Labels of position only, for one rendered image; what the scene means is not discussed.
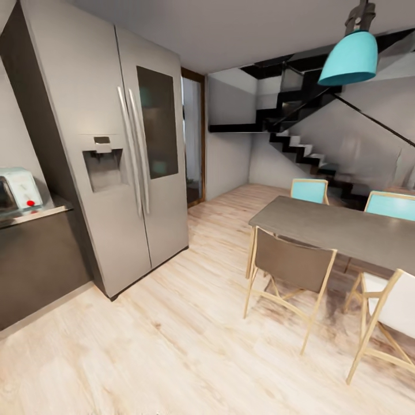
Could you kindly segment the microwave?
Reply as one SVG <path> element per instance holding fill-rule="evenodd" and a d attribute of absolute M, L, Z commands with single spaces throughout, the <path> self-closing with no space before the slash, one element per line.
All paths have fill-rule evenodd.
<path fill-rule="evenodd" d="M 31 172 L 22 167 L 0 168 L 0 214 L 41 205 Z"/>

